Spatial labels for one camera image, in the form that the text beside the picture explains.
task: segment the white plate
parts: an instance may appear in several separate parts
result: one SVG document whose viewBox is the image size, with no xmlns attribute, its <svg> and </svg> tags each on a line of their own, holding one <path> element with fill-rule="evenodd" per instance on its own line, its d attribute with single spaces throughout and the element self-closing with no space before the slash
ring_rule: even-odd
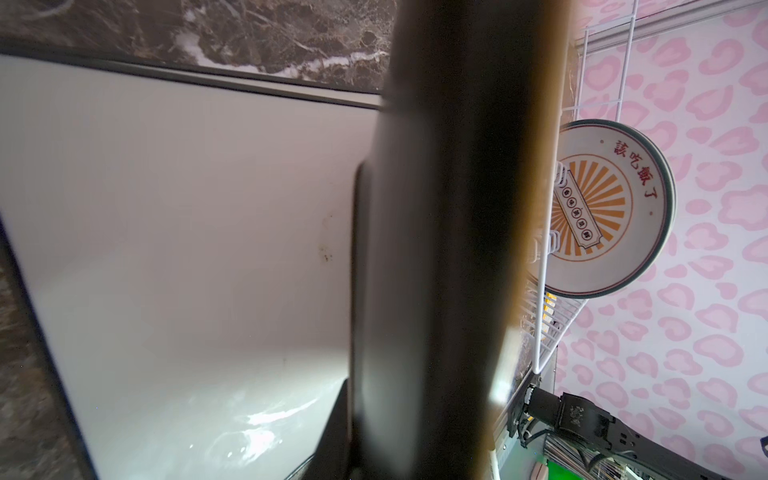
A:
<svg viewBox="0 0 768 480">
<path fill-rule="evenodd" d="M 561 130 L 552 226 L 561 247 L 549 257 L 547 290 L 571 298 L 607 295 L 656 259 L 674 219 L 675 190 L 664 156 L 643 134 L 605 120 Z M 538 266 L 530 266 L 535 275 Z"/>
</svg>

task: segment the green object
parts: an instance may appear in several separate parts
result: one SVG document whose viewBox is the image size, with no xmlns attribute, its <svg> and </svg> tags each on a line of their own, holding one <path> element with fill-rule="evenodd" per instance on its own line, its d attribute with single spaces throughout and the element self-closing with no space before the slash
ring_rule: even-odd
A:
<svg viewBox="0 0 768 480">
<path fill-rule="evenodd" d="M 549 467 L 549 480 L 582 480 L 580 476 L 561 467 L 552 460 L 547 462 L 547 466 Z"/>
</svg>

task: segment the brown marble countertop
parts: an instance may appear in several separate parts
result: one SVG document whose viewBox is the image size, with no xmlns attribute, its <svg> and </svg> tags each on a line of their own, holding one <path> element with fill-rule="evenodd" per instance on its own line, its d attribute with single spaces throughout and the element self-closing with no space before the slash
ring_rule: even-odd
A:
<svg viewBox="0 0 768 480">
<path fill-rule="evenodd" d="M 0 251 L 0 478 L 82 478 L 31 319 Z"/>
<path fill-rule="evenodd" d="M 382 87 L 397 0 L 4 0 L 0 36 L 364 91 Z"/>
</svg>

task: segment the blurry dark pole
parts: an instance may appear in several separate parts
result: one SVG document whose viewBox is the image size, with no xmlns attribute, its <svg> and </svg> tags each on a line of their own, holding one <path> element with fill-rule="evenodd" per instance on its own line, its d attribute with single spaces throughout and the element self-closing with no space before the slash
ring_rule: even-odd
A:
<svg viewBox="0 0 768 480">
<path fill-rule="evenodd" d="M 351 395 L 337 401 L 351 428 L 332 414 L 307 478 L 337 475 L 329 458 L 366 480 L 486 467 L 488 392 L 549 208 L 568 14 L 563 0 L 401 2 L 357 177 Z"/>
</svg>

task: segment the orange sunburst design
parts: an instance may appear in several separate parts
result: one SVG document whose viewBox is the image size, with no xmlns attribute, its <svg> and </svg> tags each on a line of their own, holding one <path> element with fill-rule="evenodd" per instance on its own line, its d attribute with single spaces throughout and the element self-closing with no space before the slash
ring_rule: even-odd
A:
<svg viewBox="0 0 768 480">
<path fill-rule="evenodd" d="M 594 221 L 598 223 L 602 239 L 587 249 L 580 247 L 565 212 L 555 198 L 551 228 L 559 231 L 561 238 L 561 248 L 555 256 L 569 261 L 599 257 L 621 238 L 631 218 L 632 199 L 626 177 L 615 166 L 611 167 L 611 162 L 592 155 L 578 155 L 564 161 L 564 164 L 570 169 Z"/>
</svg>

